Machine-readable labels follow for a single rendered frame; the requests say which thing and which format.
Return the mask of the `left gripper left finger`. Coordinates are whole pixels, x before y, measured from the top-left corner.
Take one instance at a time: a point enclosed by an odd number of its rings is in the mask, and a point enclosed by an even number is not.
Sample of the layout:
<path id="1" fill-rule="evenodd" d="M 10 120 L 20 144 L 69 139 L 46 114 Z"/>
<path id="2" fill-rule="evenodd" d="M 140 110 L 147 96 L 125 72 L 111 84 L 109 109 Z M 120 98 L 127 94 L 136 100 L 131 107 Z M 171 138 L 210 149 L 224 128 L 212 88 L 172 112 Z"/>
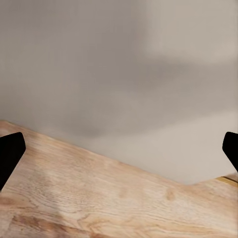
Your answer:
<path id="1" fill-rule="evenodd" d="M 26 145 L 21 132 L 0 137 L 0 191 L 25 151 Z"/>

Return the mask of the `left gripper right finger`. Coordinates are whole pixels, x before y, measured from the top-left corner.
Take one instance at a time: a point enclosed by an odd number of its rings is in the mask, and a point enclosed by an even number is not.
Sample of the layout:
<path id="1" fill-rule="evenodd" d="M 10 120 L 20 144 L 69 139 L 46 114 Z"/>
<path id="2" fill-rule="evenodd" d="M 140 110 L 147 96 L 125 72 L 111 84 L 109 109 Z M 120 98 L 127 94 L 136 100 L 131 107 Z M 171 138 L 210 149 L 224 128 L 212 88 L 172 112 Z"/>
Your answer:
<path id="1" fill-rule="evenodd" d="M 238 172 L 238 134 L 227 132 L 222 149 Z"/>

